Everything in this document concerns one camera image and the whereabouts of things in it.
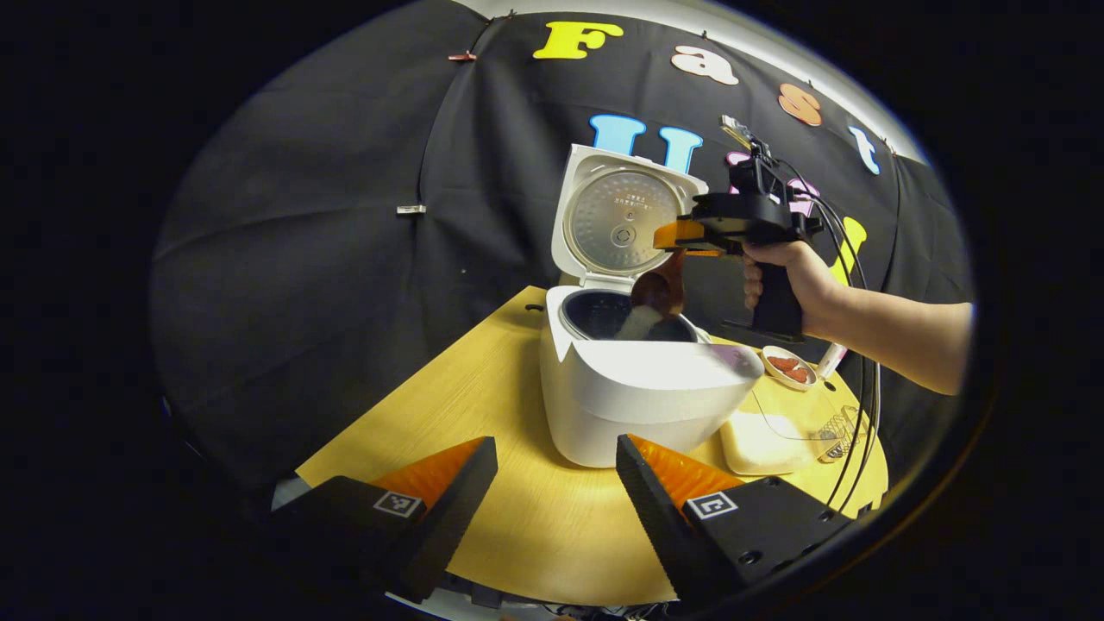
white rice cooker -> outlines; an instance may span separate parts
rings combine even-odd
[[[631,309],[633,283],[669,256],[652,248],[656,229],[708,191],[650,160],[572,145],[552,256],[580,282],[548,292],[540,366],[552,440],[574,463],[614,466],[622,433],[691,451],[763,376],[754,350],[712,345],[681,315],[643,340],[614,339]]]

small bowl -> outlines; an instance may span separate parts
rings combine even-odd
[[[808,390],[814,386],[816,386],[817,381],[819,381],[819,379],[817,378],[816,370],[814,370],[808,362],[802,360],[800,356],[797,356],[793,351],[783,349],[781,347],[775,347],[773,345],[767,345],[766,347],[763,348],[763,352],[761,354],[761,356],[763,357],[763,366],[766,367],[766,372],[771,373],[775,379],[788,386],[789,388],[793,388],[794,390]],[[805,369],[805,371],[809,373],[808,381],[803,383],[797,381],[796,379],[786,376],[786,373],[782,372],[782,369],[775,367],[774,364],[771,362],[768,357],[790,358],[793,360],[797,360],[797,368]]]

person's hand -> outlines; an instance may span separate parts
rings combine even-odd
[[[757,262],[786,269],[789,286],[802,305],[802,331],[831,340],[830,320],[836,316],[847,287],[831,275],[831,270],[805,242],[756,246],[744,244],[744,306],[754,309],[763,294],[763,270]]]

white wall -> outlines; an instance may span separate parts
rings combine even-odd
[[[772,28],[707,0],[456,0],[486,17],[518,13],[578,11],[624,15],[664,23],[701,34],[751,54],[802,81],[847,108],[898,154],[927,162],[907,129],[866,88],[816,53]]]

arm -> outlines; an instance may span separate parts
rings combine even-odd
[[[749,308],[763,292],[756,261],[783,265],[805,315],[805,334],[838,343],[930,390],[958,392],[969,354],[972,304],[924,304],[843,286],[803,242],[745,245],[744,251]]]

